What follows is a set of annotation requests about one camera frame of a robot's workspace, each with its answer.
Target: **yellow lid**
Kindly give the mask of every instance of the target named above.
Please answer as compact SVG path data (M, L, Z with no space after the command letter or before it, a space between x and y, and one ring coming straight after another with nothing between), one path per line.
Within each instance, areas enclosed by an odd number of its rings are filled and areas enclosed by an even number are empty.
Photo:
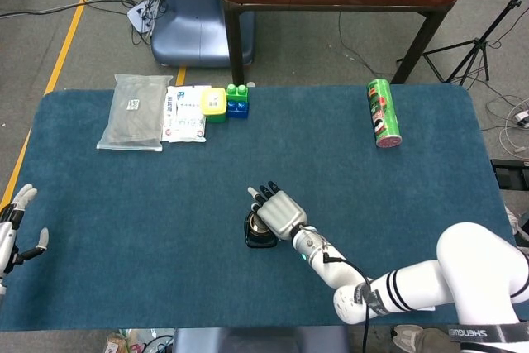
M226 90L224 88L206 88L202 93L200 108L204 116L226 113Z

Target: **white package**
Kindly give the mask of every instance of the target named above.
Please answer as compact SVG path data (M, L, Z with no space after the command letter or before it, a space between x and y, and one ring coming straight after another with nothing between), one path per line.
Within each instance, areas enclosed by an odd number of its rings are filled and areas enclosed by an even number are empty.
M206 117L200 101L211 86L169 86L165 97L162 141L205 142Z

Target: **pringles can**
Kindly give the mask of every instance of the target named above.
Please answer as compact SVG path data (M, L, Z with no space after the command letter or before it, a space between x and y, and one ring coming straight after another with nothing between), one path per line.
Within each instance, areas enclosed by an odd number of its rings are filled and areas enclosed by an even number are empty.
M403 138L398 130L397 116L395 115L388 80L375 79L369 83L367 98L377 146L379 148L391 148L400 145Z

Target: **gray plastic bag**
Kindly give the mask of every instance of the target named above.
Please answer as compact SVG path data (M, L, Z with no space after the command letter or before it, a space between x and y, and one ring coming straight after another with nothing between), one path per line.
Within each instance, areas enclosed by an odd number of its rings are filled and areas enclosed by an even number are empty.
M162 151L164 100L173 76L116 74L107 128L98 149Z

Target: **yellow floor line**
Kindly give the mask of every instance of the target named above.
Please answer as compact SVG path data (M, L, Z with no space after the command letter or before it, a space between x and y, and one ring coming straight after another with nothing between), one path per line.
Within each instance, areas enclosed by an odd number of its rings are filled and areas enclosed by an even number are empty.
M185 66L179 68L179 74L176 75L176 84L177 86L183 86L185 81Z
M77 31L77 26L79 25L79 21L81 20L81 16L83 15L83 10L84 6L79 6L75 9L74 18L72 19L72 23L69 26L68 33L64 38L63 46L60 49L59 57L55 61L55 67L51 72L50 80L48 81L46 90L44 91L44 95L51 93L55 89L57 80L59 80L60 71L62 70L64 65L64 60L66 60L66 55L68 55L69 48L72 44L72 40L74 39L75 32ZM26 140L24 141L24 145L22 146L20 155L18 156L17 162L15 163L15 168L13 169L11 177L7 182L7 187L2 196L2 203L0 203L0 208L7 206L11 202L11 197L13 195L13 191L15 190L15 185L18 179L18 173L20 172L22 161L24 160L24 155L26 154L27 142L29 141L30 132L27 133Z

